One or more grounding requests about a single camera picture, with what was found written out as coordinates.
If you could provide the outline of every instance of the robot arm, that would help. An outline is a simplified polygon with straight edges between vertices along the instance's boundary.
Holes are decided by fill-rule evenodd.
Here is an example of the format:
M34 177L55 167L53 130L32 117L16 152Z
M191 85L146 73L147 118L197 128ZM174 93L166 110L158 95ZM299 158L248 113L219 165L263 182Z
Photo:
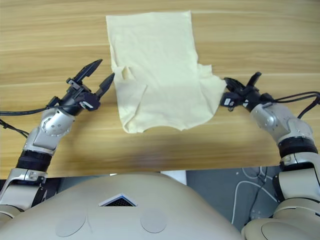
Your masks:
M76 116L83 109L98 109L100 98L113 82L114 73L100 84L96 93L91 93L83 84L83 78L89 77L101 62L102 59L94 61L74 78L69 78L66 82L70 87L66 95L62 99L55 96L48 103L39 126L26 139L16 168L11 170L0 192L0 222L3 214L10 216L10 211L25 211L45 199L47 191L42 184L46 181L47 169L61 138L69 133Z
M224 93L220 104L230 111L239 105L245 107L257 125L276 142L283 171L274 177L273 185L280 201L290 198L320 201L320 156L313 131L271 95L259 93L255 83L260 75L255 73L246 86L225 78L230 92Z

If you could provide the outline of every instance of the cloth fold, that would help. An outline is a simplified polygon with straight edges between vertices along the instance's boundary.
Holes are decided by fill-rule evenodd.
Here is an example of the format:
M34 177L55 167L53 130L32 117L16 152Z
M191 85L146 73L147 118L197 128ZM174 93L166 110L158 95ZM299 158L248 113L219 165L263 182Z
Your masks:
M198 64L191 12L107 16L111 68L127 133L189 129L215 114L225 82Z

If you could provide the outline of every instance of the white cable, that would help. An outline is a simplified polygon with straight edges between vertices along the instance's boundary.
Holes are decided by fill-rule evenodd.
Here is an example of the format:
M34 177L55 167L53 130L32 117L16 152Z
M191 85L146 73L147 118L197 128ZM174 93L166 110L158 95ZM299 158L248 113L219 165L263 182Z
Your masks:
M240 186L240 184L251 184L254 185L258 188L261 188L261 190L263 190L266 194L268 194L268 196L275 201L276 203L278 202L274 196L271 195L270 192L268 192L265 188L261 187L261 185L255 183L255 182L251 182L251 181L240 181L238 182L238 184L235 187L235 191L234 191L234 200L233 200L233 210L232 210L232 220L231 220L231 224L234 224L234 220L235 220L235 213L236 213L236 204L237 204L237 192L238 192L238 187Z
M262 175L262 176L264 176L264 177L266 176L266 174L262 171L262 166L259 168L259 174L258 174L257 176L250 176L250 175L248 175L243 167L241 168L241 170L242 170L243 174L244 174L248 179L257 179L257 178L259 177L259 175ZM272 180L272 177L270 177L270 176L268 176L268 175L266 176L266 178Z
M245 172L245 169L244 169L243 167L242 167L241 169L242 169L243 174L244 174L248 179L257 179L257 178L259 177L259 175L261 174L261 170L260 170L260 172L259 172L259 174L258 174L257 176L250 176L250 175L248 175L248 174Z
M266 176L266 174L264 173L264 171L262 171L262 166L260 166L260 173L262 174L262 176L264 176L267 179L273 180L273 178L271 176Z

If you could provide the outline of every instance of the wood grain surface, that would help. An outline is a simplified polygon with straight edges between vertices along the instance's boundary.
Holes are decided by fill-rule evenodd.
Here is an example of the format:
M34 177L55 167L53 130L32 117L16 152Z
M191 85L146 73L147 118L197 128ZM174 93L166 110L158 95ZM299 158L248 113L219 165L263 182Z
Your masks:
M62 97L65 80L102 58L85 80L93 91L111 73L105 15L192 12L199 63L221 78L247 82L275 98L320 90L318 0L0 0L0 109L41 108ZM129 171L277 165L278 148L248 112L219 108L208 123L182 132L157 127L142 134L122 129L111 87L95 112L83 111L48 169L49 177ZM310 100L290 103L294 114ZM304 116L320 143L320 108ZM2 117L31 131L41 115ZM14 168L25 139L0 131L0 178Z

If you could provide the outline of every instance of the gray floor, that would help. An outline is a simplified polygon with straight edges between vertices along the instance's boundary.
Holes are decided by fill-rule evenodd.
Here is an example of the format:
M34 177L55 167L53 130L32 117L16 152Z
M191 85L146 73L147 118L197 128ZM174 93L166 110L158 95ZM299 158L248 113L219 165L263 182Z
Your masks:
M250 176L256 176L259 168L245 168ZM273 177L280 170L278 167L268 167L267 174ZM58 192L68 189L80 182L99 176L86 177L65 177L62 179ZM258 179L247 178L241 168L232 169L212 169L212 170L193 170L186 172L187 185L201 195L214 209L227 218L232 220L235 188L240 181L251 181L261 184ZM271 195L275 195L272 181L268 179L263 186ZM236 208L234 216L234 225L240 231L248 222L249 216L254 218L268 218L277 207L274 202L264 191L260 191L256 203L249 214L250 207L258 191L258 187L248 183L242 183L238 187Z

